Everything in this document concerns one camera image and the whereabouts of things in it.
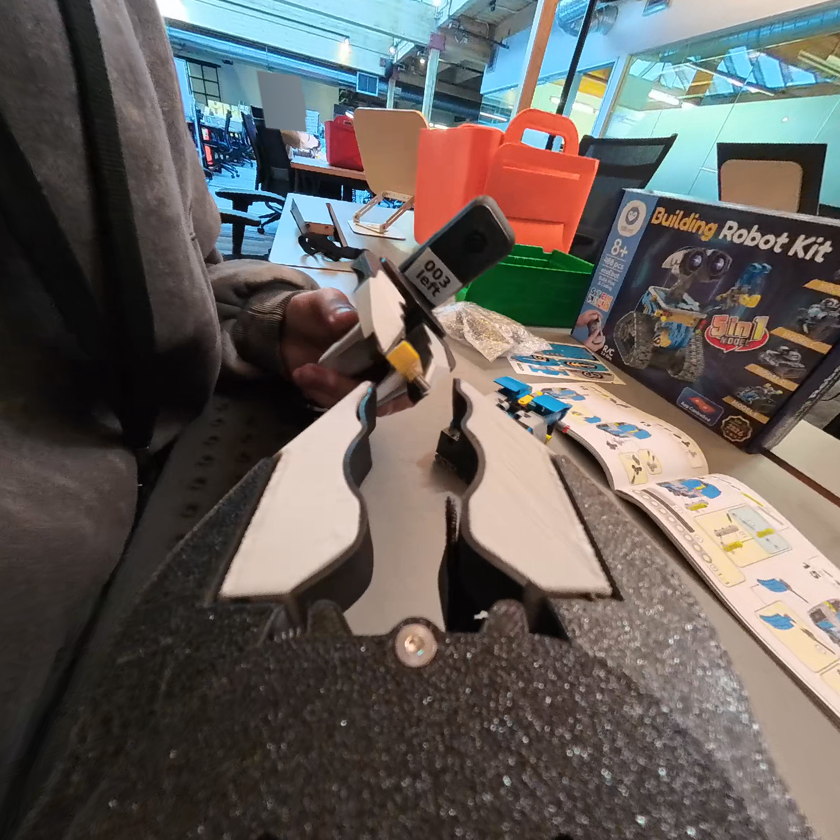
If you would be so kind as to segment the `open instruction booklet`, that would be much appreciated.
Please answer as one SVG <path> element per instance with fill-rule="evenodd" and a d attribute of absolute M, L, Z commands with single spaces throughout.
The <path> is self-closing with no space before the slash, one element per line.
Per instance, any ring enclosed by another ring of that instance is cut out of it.
<path fill-rule="evenodd" d="M 557 428 L 601 464 L 724 605 L 838 714 L 838 568 L 753 488 L 712 474 L 697 442 L 596 384 L 530 385 L 570 407 Z"/>

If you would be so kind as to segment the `yellow toothed rack piece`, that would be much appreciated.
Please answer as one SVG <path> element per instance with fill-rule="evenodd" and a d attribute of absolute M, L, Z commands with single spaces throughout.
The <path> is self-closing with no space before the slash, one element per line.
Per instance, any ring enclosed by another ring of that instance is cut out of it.
<path fill-rule="evenodd" d="M 424 365 L 419 353 L 407 341 L 399 342 L 393 350 L 385 355 L 389 365 L 408 382 L 423 377 Z"/>

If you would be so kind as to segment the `black mesh office chair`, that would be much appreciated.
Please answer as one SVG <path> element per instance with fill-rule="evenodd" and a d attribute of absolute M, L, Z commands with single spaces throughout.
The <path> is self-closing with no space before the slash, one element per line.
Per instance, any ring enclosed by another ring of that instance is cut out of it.
<path fill-rule="evenodd" d="M 580 156 L 597 160 L 598 168 L 570 247 L 571 256 L 598 262 L 624 191 L 645 189 L 676 139 L 676 133 L 646 139 L 583 137 Z"/>

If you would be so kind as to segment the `blue brick toy car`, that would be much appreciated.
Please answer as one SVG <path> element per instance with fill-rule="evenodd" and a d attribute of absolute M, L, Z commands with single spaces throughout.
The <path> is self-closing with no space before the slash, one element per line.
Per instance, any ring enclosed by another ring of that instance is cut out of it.
<path fill-rule="evenodd" d="M 516 377 L 503 375 L 493 383 L 496 390 L 487 396 L 490 404 L 541 443 L 550 441 L 554 429 L 571 409 L 570 403 Z M 460 379 L 453 383 L 453 416 L 438 437 L 435 460 L 468 484 L 478 474 L 480 458 L 465 430 L 473 406 L 464 393 L 465 385 Z"/>

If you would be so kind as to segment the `person's left forearm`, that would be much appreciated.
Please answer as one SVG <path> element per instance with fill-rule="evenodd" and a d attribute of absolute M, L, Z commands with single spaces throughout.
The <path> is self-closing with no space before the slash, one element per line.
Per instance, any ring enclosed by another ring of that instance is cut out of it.
<path fill-rule="evenodd" d="M 207 264 L 220 329 L 222 372 L 241 379 L 289 379 L 280 343 L 291 300 L 315 291 L 299 269 L 257 259 Z"/>

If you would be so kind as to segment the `bright green plastic bin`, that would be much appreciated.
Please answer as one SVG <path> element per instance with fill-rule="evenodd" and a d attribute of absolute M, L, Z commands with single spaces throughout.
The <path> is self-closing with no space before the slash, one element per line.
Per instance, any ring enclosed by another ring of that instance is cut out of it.
<path fill-rule="evenodd" d="M 526 327 L 571 329 L 594 266 L 563 251 L 515 245 L 498 265 L 456 295 Z"/>

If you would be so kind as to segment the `red bag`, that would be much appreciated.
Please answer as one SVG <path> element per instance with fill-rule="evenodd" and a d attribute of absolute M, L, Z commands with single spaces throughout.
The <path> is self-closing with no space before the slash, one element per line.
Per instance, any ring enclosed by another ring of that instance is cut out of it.
<path fill-rule="evenodd" d="M 340 114 L 324 123 L 324 143 L 330 167 L 352 172 L 364 170 L 352 117 Z"/>

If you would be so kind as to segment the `white table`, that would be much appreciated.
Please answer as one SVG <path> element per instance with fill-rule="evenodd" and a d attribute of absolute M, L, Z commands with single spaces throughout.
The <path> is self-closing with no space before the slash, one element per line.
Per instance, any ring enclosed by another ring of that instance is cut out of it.
<path fill-rule="evenodd" d="M 418 247 L 413 236 L 412 211 L 406 212 L 385 232 L 385 236 L 366 233 L 360 234 L 352 225 L 353 216 L 362 208 L 361 204 L 328 200 L 323 197 L 291 193 L 286 200 L 279 220 L 274 242 L 269 253 L 269 262 L 281 266 L 300 268 L 308 272 L 329 270 L 351 272 L 350 262 L 346 259 L 331 261 L 321 255 L 308 255 L 300 247 L 299 227 L 292 213 L 295 205 L 301 219 L 308 223 L 331 224 L 332 218 L 327 205 L 330 204 L 339 223 L 342 234 L 350 247 L 366 248 L 371 252 L 390 259 L 395 264 L 408 257 Z"/>

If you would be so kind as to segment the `wooden laptop stand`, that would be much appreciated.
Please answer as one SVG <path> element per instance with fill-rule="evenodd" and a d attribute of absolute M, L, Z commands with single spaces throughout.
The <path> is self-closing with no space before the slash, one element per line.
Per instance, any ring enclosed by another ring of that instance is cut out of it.
<path fill-rule="evenodd" d="M 416 110 L 357 108 L 352 121 L 373 197 L 354 213 L 350 225 L 356 234 L 387 238 L 396 220 L 414 208 L 418 143 L 427 118 Z M 383 222 L 365 219 L 383 200 L 401 205 Z"/>

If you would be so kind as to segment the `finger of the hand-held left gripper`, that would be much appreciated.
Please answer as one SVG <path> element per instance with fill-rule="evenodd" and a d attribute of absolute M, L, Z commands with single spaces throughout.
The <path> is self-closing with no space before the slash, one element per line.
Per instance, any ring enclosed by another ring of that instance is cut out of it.
<path fill-rule="evenodd" d="M 379 269 L 353 294 L 358 322 L 329 347 L 318 364 L 355 380 L 408 379 L 408 363 L 390 355 L 406 339 L 406 293 L 399 269 Z"/>
<path fill-rule="evenodd" d="M 377 402 L 393 403 L 406 399 L 409 403 L 418 403 L 430 392 L 420 392 L 409 385 L 409 381 L 393 371 L 377 385 Z"/>

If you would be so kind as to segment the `blue sticker sheet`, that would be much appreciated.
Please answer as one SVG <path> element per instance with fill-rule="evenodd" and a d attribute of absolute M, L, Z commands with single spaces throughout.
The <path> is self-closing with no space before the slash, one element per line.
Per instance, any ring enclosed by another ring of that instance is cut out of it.
<path fill-rule="evenodd" d="M 624 385 L 625 381 L 592 352 L 578 344 L 550 343 L 540 353 L 507 358 L 514 372 L 553 382 Z"/>

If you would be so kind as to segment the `black perforated chair seat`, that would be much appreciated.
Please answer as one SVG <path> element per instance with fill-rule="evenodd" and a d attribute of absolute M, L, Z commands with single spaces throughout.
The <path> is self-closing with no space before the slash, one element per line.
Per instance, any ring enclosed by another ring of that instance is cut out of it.
<path fill-rule="evenodd" d="M 133 547 L 163 557 L 260 460 L 272 456 L 316 418 L 289 386 L 231 386 L 156 456 L 143 491 Z"/>

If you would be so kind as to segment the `person's dark grey clothing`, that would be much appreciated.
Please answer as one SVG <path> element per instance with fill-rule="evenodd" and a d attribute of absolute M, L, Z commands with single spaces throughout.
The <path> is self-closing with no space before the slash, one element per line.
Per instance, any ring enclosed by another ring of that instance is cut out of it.
<path fill-rule="evenodd" d="M 26 784 L 151 464 L 224 379 L 221 220 L 153 2 L 2 2 L 2 798 Z"/>

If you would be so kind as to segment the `orange plastic bin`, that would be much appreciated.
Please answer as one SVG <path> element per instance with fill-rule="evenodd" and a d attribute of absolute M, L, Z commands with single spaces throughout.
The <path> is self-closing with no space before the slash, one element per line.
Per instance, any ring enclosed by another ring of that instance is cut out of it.
<path fill-rule="evenodd" d="M 479 196 L 498 204 L 518 245 L 570 253 L 599 161 L 574 123 L 535 108 L 506 130 L 424 129 L 417 146 L 414 237 L 423 242 Z"/>

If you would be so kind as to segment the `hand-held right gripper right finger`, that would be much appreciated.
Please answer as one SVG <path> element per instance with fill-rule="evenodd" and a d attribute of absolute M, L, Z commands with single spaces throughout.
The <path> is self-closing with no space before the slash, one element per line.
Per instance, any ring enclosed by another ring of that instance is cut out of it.
<path fill-rule="evenodd" d="M 447 630 L 476 632 L 496 604 L 515 602 L 530 631 L 561 634 L 551 602 L 612 599 L 614 581 L 547 443 L 462 381 L 479 471 L 460 504 L 447 503 Z"/>

